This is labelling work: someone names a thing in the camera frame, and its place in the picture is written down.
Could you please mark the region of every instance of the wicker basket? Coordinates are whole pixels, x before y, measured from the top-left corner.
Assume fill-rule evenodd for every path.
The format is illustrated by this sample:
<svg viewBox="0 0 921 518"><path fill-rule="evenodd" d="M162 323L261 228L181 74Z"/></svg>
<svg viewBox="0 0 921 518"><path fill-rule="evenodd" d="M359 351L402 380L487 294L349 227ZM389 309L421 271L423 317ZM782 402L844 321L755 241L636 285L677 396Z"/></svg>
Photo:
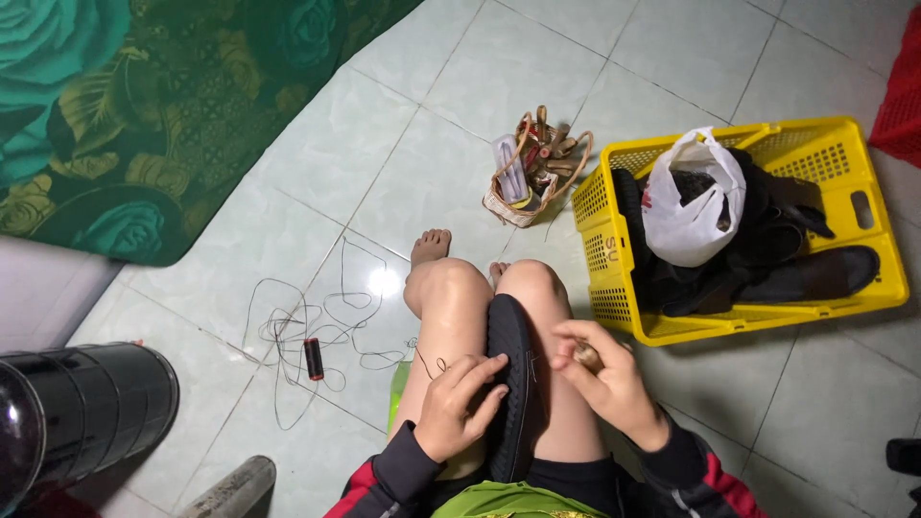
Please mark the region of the wicker basket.
<svg viewBox="0 0 921 518"><path fill-rule="evenodd" d="M502 199L501 188L499 187L499 175L507 170L515 162L516 159L521 155L522 149L525 147L525 143L530 139L534 143L538 143L537 136L531 132L531 128L534 126L534 121L531 117L530 112L526 112L521 121L515 130L515 139L518 141L518 148L515 149L515 156L512 157L512 160L508 162L502 169L495 172L493 179L489 183L489 191L486 193L486 196L483 197L483 206L488 208L490 212L495 214L499 219L502 220L502 224L505 225L506 221L511 222L512 225L520 227L522 229L528 227L531 223L534 222L534 219L538 214L541 214L545 208L552 202L555 198L559 197L561 194L565 193L569 189L569 186L573 184L578 175L585 169L586 162L589 161L589 153L591 153L591 145L593 136L590 131L583 132L577 139L578 143L581 144L583 139L587 138L588 145L585 148L585 152L582 155L582 160L579 162L576 170L572 172L569 178L560 185L560 178L557 175L552 175L550 185L547 186L546 190L541 196L541 205L534 210L522 210L515 208L505 200ZM556 128L547 124L547 130L549 132L549 138L553 139L556 137Z"/></svg>

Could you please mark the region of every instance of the white plastic bag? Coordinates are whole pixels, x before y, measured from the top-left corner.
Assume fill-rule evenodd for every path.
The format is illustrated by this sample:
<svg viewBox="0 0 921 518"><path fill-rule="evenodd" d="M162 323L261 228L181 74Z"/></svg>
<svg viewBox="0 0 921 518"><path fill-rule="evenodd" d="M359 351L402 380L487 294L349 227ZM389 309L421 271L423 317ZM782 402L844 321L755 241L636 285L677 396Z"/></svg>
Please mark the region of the white plastic bag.
<svg viewBox="0 0 921 518"><path fill-rule="evenodd" d="M704 142L697 140L702 135ZM702 171L716 183L687 206L671 171ZM717 228L724 196L729 200L729 229ZM662 153L643 192L643 225L652 252L677 266L706 263L732 240L745 206L745 178L729 152L713 137L713 127L692 130Z"/></svg>

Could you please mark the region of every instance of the green mattress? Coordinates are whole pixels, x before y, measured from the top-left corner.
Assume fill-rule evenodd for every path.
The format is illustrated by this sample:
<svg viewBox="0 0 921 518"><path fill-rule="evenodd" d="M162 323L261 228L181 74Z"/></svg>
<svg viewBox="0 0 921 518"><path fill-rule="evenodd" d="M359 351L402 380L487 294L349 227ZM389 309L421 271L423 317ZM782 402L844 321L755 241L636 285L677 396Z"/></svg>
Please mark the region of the green mattress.
<svg viewBox="0 0 921 518"><path fill-rule="evenodd" d="M336 68L421 1L0 2L0 234L175 263Z"/></svg>

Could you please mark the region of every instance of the black cylinder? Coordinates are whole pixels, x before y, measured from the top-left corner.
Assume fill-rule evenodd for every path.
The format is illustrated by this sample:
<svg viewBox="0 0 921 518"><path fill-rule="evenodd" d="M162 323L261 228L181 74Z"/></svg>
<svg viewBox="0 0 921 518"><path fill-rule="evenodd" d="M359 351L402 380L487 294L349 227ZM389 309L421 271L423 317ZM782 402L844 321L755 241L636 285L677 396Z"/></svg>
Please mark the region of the black cylinder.
<svg viewBox="0 0 921 518"><path fill-rule="evenodd" d="M156 443L179 409L169 362L134 344L0 355L0 516Z"/></svg>

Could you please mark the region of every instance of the white tile floor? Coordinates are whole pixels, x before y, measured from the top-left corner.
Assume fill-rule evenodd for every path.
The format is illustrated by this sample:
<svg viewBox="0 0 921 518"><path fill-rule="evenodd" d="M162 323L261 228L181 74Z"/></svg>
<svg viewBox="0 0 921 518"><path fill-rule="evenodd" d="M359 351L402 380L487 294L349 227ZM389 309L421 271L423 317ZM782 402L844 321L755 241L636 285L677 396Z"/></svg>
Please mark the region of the white tile floor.
<svg viewBox="0 0 921 518"><path fill-rule="evenodd" d="M480 205L493 171L488 141L546 104L612 141L850 114L869 131L914 0L426 0L344 66L278 137L192 250L165 269L128 267L72 340L143 338L181 378L180 417L145 462L129 463L106 518L179 511L250 455L278 463L271 515L321 516L385 442L391 369L350 343L324 362L341 392L277 382L241 350L260 279L323 304L362 352L404 351L417 322L400 288L410 247L431 227L486 269L531 257L591 315L570 206L528 230ZM921 171L873 152L914 293L921 289ZM253 323L291 308L291 288L263 285ZM312 309L312 314L319 310ZM726 469L775 516L903 518L921 480L890 472L891 437L921 436L917 301L823 325L777 329L637 354L650 390L706 437ZM318 332L334 338L327 327ZM331 373L331 384L341 381Z"/></svg>

